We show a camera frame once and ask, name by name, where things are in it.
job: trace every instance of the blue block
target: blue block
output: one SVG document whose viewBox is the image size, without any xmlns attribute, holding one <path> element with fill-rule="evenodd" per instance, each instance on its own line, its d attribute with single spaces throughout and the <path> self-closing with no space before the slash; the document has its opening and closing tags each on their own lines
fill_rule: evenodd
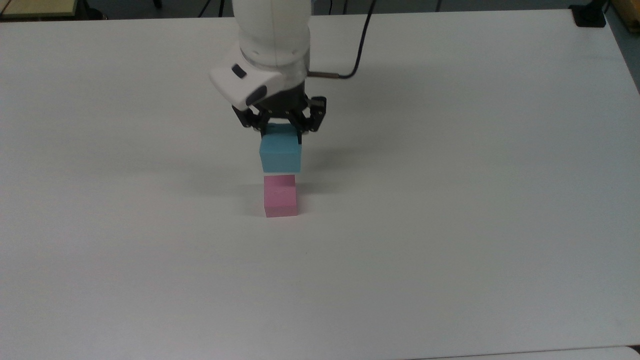
<svg viewBox="0 0 640 360">
<path fill-rule="evenodd" d="M 302 145 L 291 124 L 268 124 L 260 143 L 260 160 L 264 172 L 300 172 Z"/>
</svg>

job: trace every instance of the stacked blocks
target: stacked blocks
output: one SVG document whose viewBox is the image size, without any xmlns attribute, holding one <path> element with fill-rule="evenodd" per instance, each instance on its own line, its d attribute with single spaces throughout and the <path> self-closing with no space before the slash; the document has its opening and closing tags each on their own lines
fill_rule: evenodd
<svg viewBox="0 0 640 360">
<path fill-rule="evenodd" d="M 264 212 L 268 218 L 298 214 L 295 175 L 264 177 Z"/>
<path fill-rule="evenodd" d="M 300 172 L 302 145 L 291 124 L 268 124 L 260 143 L 260 160 L 264 172 Z"/>
<path fill-rule="evenodd" d="M 268 124 L 260 143 L 260 160 L 265 173 L 300 172 L 302 145 L 291 124 Z M 296 176 L 264 177 L 264 212 L 268 218 L 294 217 L 298 214 Z"/>
</svg>

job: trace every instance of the black bracket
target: black bracket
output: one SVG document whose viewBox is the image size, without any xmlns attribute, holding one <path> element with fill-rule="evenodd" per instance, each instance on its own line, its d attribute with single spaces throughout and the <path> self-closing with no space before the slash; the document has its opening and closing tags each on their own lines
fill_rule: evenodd
<svg viewBox="0 0 640 360">
<path fill-rule="evenodd" d="M 569 9 L 573 13 L 573 21 L 580 28 L 604 28 L 607 20 L 602 12 L 602 7 L 607 0 L 593 0 L 587 5 L 571 5 Z"/>
<path fill-rule="evenodd" d="M 254 106 L 258 109 L 258 114 L 254 113 L 250 108 L 241 111 L 235 106 L 232 106 L 242 126 L 252 127 L 260 131 L 260 134 L 264 136 L 270 119 L 285 119 L 296 128 L 298 132 L 298 143 L 302 144 L 302 134 L 309 131 L 316 132 L 320 128 L 324 115 L 326 114 L 326 97 L 315 96 L 309 99 L 304 95 L 304 101 L 301 105 L 299 104 L 285 111 L 268 110 L 260 103 Z M 308 117 L 303 113 L 303 110 L 307 108 L 309 108 Z"/>
</svg>

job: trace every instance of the wooden board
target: wooden board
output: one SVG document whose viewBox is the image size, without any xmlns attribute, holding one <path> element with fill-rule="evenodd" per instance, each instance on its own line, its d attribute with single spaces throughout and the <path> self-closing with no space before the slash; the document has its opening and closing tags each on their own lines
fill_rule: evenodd
<svg viewBox="0 0 640 360">
<path fill-rule="evenodd" d="M 73 16 L 76 4 L 77 0 L 11 0 L 2 17 Z"/>
<path fill-rule="evenodd" d="M 640 33 L 640 0 L 611 0 L 632 33 Z"/>
</svg>

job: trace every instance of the floor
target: floor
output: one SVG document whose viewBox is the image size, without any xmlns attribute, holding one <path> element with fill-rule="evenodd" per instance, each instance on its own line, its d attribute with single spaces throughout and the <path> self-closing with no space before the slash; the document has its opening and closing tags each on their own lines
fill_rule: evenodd
<svg viewBox="0 0 640 360">
<path fill-rule="evenodd" d="M 210 0 L 203 17 L 217 17 L 221 1 L 223 16 L 233 16 L 231 0 Z M 315 0 L 314 15 L 327 15 L 331 2 L 332 14 L 366 13 L 371 0 Z M 154 7 L 153 0 L 88 0 L 91 7 L 105 13 L 110 19 L 153 19 L 166 17 L 197 17 L 207 0 L 163 0 L 163 7 Z M 437 0 L 382 0 L 376 5 L 376 13 L 433 12 Z M 571 4 L 586 4 L 587 0 L 443 0 L 442 12 L 467 12 L 490 10 L 566 9 Z M 640 92 L 640 34 L 631 34 L 622 23 L 615 8 L 606 14 L 607 21 L 618 41 L 620 51 L 627 61 L 631 76 Z"/>
</svg>

